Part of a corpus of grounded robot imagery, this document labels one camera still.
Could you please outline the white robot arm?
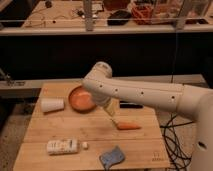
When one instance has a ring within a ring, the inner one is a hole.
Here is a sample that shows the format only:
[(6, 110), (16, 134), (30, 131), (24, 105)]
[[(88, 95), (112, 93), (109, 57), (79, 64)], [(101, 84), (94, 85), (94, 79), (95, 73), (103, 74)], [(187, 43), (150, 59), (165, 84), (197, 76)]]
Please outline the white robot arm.
[(114, 115), (111, 99), (175, 112), (197, 123), (189, 171), (213, 171), (213, 89), (176, 83), (114, 79), (105, 62), (97, 62), (82, 80), (95, 104)]

